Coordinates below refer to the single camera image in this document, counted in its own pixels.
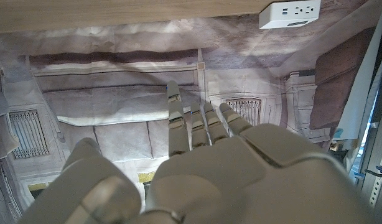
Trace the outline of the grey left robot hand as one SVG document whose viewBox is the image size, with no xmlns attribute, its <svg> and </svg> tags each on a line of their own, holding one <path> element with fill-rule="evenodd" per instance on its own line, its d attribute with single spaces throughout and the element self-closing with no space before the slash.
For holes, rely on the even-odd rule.
<svg viewBox="0 0 382 224">
<path fill-rule="evenodd" d="M 282 127 L 250 125 L 227 104 L 191 107 L 167 84 L 169 158 L 147 198 L 96 141 L 80 140 L 21 223 L 382 223 L 332 155 Z"/>
</svg>

